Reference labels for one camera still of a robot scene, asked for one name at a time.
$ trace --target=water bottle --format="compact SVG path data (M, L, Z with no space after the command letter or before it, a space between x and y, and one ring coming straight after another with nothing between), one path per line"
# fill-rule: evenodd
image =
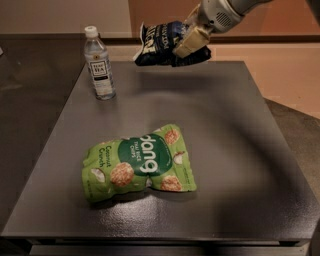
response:
M84 47L96 97L99 100L108 100L115 96L109 55L104 43L100 40L98 30L94 26L85 28L87 41Z

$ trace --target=snack bag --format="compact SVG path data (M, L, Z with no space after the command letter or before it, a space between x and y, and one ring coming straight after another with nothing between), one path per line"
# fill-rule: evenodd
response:
M100 143L88 150L83 166L83 187L91 203L144 190L148 179L157 190L196 190L181 130L173 124L140 138Z
M137 66L171 65L180 67L197 64L211 58L210 49L205 46L185 58L173 54L173 50L186 35L189 26L174 21L157 26L145 27L140 31L141 50L133 60Z

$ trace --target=green snack bag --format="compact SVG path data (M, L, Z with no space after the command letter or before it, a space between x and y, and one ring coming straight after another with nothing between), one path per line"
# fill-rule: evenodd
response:
M83 165L82 182L91 203L144 190L148 179L157 190L196 190L181 130L173 124L140 138L100 143L88 150Z

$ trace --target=black snack bag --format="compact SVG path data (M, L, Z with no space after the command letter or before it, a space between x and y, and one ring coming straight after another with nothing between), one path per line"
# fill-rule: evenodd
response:
M142 49L134 57L138 66L171 65L187 66L211 58L211 51L203 47L195 53L181 59L172 53L177 43L183 38L188 25L175 21L158 26L141 27Z

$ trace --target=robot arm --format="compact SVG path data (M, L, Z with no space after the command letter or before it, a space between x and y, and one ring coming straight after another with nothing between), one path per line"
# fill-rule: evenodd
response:
M272 0L201 0L186 23L189 30L173 53L180 58L204 47L210 34L225 33L239 24L254 7Z

